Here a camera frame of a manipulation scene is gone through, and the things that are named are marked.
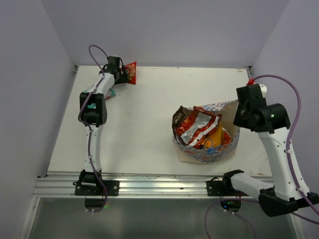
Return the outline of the teal snack bag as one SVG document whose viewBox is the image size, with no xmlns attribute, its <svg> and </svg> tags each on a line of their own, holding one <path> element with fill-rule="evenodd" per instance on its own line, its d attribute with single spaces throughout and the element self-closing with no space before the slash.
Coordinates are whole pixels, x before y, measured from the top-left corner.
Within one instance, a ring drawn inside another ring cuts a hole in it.
<svg viewBox="0 0 319 239">
<path fill-rule="evenodd" d="M 110 89 L 107 91 L 106 95 L 105 95 L 105 100 L 108 100 L 108 99 L 110 99 L 110 98 L 112 98 L 112 97 L 114 97 L 114 96 L 116 96 L 116 93 L 115 93 L 115 91 L 113 90 L 113 88 L 110 88 Z"/>
</svg>

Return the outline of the small red snack bag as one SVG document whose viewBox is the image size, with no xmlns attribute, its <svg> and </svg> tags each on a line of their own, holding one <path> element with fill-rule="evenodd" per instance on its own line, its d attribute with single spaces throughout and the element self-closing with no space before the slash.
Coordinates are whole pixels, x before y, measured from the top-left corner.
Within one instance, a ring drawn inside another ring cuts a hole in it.
<svg viewBox="0 0 319 239">
<path fill-rule="evenodd" d="M 137 72 L 137 62 L 129 63 L 125 66 L 125 70 L 128 76 L 128 83 L 135 85 L 136 84 L 136 72 Z"/>
</svg>

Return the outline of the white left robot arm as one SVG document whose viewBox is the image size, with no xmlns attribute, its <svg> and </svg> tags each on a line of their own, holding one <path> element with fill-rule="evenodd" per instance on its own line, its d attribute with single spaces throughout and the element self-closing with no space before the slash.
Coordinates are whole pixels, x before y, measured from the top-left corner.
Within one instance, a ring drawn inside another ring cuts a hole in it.
<svg viewBox="0 0 319 239">
<path fill-rule="evenodd" d="M 122 59 L 110 56 L 107 64 L 100 69 L 97 82 L 80 93 L 78 120 L 84 124 L 87 136 L 83 173 L 85 176 L 92 174 L 95 177 L 86 184 L 86 190 L 94 196 L 101 194 L 104 189 L 101 178 L 100 146 L 103 126 L 108 117 L 105 98 L 114 85 L 128 82 L 129 77 Z"/>
</svg>

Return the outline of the checkered paper bag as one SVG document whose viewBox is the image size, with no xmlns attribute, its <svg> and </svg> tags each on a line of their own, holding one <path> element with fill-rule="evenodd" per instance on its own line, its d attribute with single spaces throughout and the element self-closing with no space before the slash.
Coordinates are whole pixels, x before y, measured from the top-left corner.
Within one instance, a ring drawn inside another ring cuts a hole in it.
<svg viewBox="0 0 319 239">
<path fill-rule="evenodd" d="M 173 142 L 180 162 L 208 164 L 235 154 L 240 127 L 233 124 L 238 102 L 179 107 L 172 116 Z"/>
</svg>

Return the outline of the red white chips bag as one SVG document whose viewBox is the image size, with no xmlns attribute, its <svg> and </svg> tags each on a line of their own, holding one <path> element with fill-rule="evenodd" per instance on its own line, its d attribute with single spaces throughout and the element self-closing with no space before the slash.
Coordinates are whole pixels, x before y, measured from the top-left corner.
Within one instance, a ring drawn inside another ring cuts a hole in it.
<svg viewBox="0 0 319 239">
<path fill-rule="evenodd" d="M 172 127 L 174 139 L 187 148 L 203 149 L 200 145 L 205 136 L 215 132 L 222 114 L 214 114 L 200 107 L 184 108 L 186 118 L 179 127 Z"/>
</svg>

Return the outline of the orange yellow snack bag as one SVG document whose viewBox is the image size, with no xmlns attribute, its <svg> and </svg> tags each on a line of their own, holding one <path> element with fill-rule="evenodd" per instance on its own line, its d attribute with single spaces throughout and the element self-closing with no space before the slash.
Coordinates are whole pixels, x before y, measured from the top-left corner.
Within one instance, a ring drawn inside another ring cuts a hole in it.
<svg viewBox="0 0 319 239">
<path fill-rule="evenodd" d="M 211 132 L 205 136 L 203 142 L 200 144 L 202 148 L 216 148 L 221 145 L 230 144 L 232 138 L 228 131 L 222 126 L 222 123 L 218 125 L 215 132 Z"/>
</svg>

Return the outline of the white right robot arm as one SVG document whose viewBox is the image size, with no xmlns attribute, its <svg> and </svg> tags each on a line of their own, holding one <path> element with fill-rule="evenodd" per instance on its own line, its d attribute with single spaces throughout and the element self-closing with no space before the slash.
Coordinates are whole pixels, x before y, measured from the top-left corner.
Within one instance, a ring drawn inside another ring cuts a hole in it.
<svg viewBox="0 0 319 239">
<path fill-rule="evenodd" d="M 293 213 L 318 204 L 319 196 L 309 190 L 300 172 L 289 133 L 292 129 L 286 108 L 268 105 L 260 84 L 237 88 L 238 108 L 234 125 L 258 134 L 271 167 L 274 183 L 257 180 L 242 170 L 223 175 L 226 195 L 241 191 L 257 200 L 269 217 Z"/>
</svg>

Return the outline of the brown salt chips bag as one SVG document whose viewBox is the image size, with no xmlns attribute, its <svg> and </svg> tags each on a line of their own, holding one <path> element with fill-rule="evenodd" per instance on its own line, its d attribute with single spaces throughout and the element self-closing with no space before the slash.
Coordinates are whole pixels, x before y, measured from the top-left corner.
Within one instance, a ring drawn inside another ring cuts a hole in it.
<svg viewBox="0 0 319 239">
<path fill-rule="evenodd" d="M 179 109 L 172 116 L 172 127 L 179 127 L 180 124 L 186 118 L 186 115 L 183 110 L 184 110 L 184 107 L 180 106 Z"/>
</svg>

